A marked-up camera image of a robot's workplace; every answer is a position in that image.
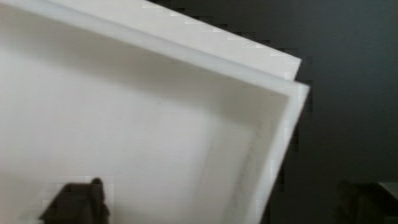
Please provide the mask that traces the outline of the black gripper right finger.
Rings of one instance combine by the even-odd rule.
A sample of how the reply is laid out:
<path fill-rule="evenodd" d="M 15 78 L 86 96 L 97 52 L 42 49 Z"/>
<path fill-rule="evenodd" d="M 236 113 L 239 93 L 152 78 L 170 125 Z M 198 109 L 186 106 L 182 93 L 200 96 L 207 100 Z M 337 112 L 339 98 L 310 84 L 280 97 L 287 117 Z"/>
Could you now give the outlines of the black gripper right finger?
<path fill-rule="evenodd" d="M 339 182 L 335 224 L 398 224 L 398 182 Z"/>

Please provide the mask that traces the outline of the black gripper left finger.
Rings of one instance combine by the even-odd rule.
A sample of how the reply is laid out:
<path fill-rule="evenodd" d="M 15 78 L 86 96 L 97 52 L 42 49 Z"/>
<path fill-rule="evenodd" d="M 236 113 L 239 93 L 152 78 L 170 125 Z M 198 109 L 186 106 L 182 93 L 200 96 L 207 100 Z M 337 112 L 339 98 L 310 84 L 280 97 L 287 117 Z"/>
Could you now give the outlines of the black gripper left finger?
<path fill-rule="evenodd" d="M 67 183 L 38 216 L 42 224 L 110 224 L 108 219 L 101 179 Z"/>

